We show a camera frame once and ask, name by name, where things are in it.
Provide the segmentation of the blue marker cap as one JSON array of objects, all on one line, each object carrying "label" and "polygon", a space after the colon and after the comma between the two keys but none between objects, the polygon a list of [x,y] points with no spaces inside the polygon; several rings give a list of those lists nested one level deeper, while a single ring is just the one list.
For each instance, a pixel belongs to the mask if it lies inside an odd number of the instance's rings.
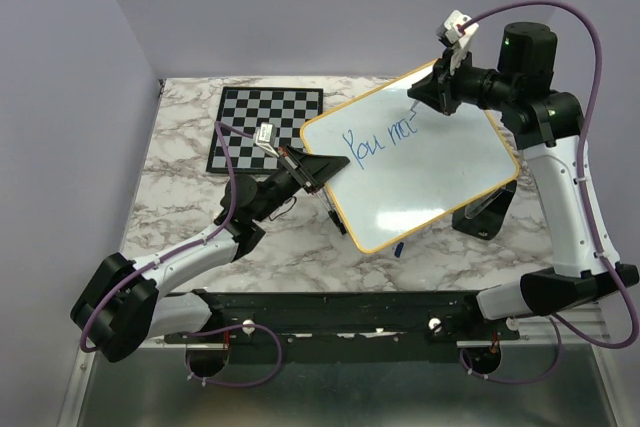
[{"label": "blue marker cap", "polygon": [[404,249],[404,243],[399,242],[394,250],[394,256],[396,258],[400,258]]}]

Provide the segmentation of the yellow framed whiteboard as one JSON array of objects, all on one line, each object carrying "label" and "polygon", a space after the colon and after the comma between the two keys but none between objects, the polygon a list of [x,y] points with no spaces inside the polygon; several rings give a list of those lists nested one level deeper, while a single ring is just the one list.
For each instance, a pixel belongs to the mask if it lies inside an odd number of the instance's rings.
[{"label": "yellow framed whiteboard", "polygon": [[345,156],[326,188],[356,247],[375,253],[519,175],[492,116],[464,104],[444,116],[407,96],[430,64],[306,122],[311,154]]}]

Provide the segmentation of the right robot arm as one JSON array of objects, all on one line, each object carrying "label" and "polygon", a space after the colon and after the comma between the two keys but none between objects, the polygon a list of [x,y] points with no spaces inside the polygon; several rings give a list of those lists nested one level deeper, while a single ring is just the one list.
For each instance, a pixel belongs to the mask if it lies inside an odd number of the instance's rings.
[{"label": "right robot arm", "polygon": [[[486,289],[460,314],[460,326],[480,339],[497,319],[547,316],[638,284],[636,266],[620,261],[610,240],[594,240],[580,189],[588,184],[586,163],[577,158],[584,117],[577,98],[551,87],[557,36],[544,24],[516,22],[504,29],[498,66],[473,66],[469,50],[477,27],[461,20],[443,25],[445,50],[431,73],[408,96],[450,116],[462,104],[500,113],[538,190],[550,232],[550,268]],[[608,272],[598,246],[611,255]]]}]

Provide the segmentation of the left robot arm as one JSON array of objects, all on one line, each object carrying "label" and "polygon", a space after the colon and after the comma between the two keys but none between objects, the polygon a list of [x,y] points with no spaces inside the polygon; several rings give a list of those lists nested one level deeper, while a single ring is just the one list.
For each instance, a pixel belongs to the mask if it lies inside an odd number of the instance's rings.
[{"label": "left robot arm", "polygon": [[317,155],[285,146],[278,167],[264,180],[231,174],[221,214],[198,234],[156,254],[104,258],[71,309],[80,328],[80,348],[99,351],[111,362],[133,353],[153,336],[190,332],[214,340],[220,315],[196,294],[169,294],[198,275],[252,252],[265,235],[260,222],[299,191],[315,194],[349,165],[345,156]]}]

